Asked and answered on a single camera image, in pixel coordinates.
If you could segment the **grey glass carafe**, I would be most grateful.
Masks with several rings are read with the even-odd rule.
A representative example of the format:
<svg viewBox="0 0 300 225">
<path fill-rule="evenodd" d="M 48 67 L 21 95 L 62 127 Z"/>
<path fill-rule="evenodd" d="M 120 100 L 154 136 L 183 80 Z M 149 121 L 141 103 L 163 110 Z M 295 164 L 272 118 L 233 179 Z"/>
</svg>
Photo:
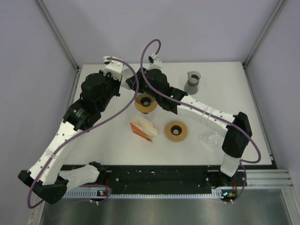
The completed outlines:
<svg viewBox="0 0 300 225">
<path fill-rule="evenodd" d="M 201 79 L 201 74 L 197 71 L 187 72 L 187 82 L 184 86 L 184 91 L 189 95 L 196 94 L 199 89 L 199 82 Z"/>
</svg>

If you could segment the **orange coffee filter pack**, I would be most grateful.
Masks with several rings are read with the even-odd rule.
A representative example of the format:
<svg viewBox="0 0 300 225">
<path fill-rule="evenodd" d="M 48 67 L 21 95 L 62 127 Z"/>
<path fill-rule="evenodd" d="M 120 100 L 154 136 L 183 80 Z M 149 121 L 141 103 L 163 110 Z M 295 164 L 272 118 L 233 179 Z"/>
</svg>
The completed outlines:
<svg viewBox="0 0 300 225">
<path fill-rule="evenodd" d="M 130 126 L 134 134 L 146 139 L 149 142 L 154 142 L 158 136 L 158 130 L 153 124 L 144 117 L 135 116 L 130 121 Z"/>
</svg>

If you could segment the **clear glass dripper cone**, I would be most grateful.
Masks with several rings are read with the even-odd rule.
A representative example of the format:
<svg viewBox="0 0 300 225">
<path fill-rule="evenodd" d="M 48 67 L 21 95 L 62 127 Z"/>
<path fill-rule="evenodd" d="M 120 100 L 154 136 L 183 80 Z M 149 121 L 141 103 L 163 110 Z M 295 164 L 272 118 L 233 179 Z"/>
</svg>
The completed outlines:
<svg viewBox="0 0 300 225">
<path fill-rule="evenodd" d="M 199 135 L 199 140 L 207 145 L 217 146 L 223 138 L 217 132 L 206 132 Z"/>
</svg>

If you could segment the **smoked glass dripper cone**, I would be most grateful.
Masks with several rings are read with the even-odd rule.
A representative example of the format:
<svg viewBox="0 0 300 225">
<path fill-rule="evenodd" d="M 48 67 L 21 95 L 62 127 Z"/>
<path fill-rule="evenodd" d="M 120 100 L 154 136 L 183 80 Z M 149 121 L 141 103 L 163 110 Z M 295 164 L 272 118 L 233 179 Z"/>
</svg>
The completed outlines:
<svg viewBox="0 0 300 225">
<path fill-rule="evenodd" d="M 149 106 L 151 105 L 153 102 L 155 101 L 155 99 L 147 94 L 147 93 L 138 93 L 136 98 L 135 98 L 135 102 L 139 105 L 142 105 L 142 106 Z"/>
</svg>

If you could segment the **clear glass carafe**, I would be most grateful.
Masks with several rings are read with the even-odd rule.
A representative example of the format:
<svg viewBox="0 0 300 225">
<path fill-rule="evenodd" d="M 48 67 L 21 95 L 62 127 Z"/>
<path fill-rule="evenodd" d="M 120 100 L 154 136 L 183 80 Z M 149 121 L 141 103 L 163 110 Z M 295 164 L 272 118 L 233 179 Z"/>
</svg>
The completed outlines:
<svg viewBox="0 0 300 225">
<path fill-rule="evenodd" d="M 155 113 L 154 112 L 141 113 L 140 116 L 152 122 L 155 118 Z"/>
</svg>

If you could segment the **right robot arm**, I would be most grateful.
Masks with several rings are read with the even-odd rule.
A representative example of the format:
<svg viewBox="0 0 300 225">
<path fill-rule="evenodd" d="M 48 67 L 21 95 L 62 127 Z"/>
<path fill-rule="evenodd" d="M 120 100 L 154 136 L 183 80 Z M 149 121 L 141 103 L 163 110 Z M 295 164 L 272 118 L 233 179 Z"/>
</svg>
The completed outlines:
<svg viewBox="0 0 300 225">
<path fill-rule="evenodd" d="M 218 178 L 226 186 L 236 180 L 235 173 L 252 136 L 245 113 L 225 113 L 195 100 L 185 91 L 172 87 L 159 69 L 139 69 L 137 76 L 126 79 L 126 84 L 131 90 L 149 94 L 162 109 L 193 119 L 221 135 L 224 157 Z"/>
</svg>

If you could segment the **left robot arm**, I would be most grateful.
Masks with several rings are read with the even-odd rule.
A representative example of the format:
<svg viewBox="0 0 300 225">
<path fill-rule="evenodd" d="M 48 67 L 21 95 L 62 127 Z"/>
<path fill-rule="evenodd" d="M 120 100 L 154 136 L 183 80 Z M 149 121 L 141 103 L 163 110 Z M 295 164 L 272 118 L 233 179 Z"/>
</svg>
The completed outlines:
<svg viewBox="0 0 300 225">
<path fill-rule="evenodd" d="M 85 131 L 101 118 L 114 96 L 120 96 L 121 79 L 110 72 L 90 74 L 81 84 L 82 92 L 69 106 L 59 130 L 39 160 L 28 170 L 22 170 L 18 178 L 30 187 L 38 197 L 49 204 L 57 203 L 64 194 L 81 185 L 106 182 L 104 167 L 97 162 L 70 171 L 61 168 Z"/>
</svg>

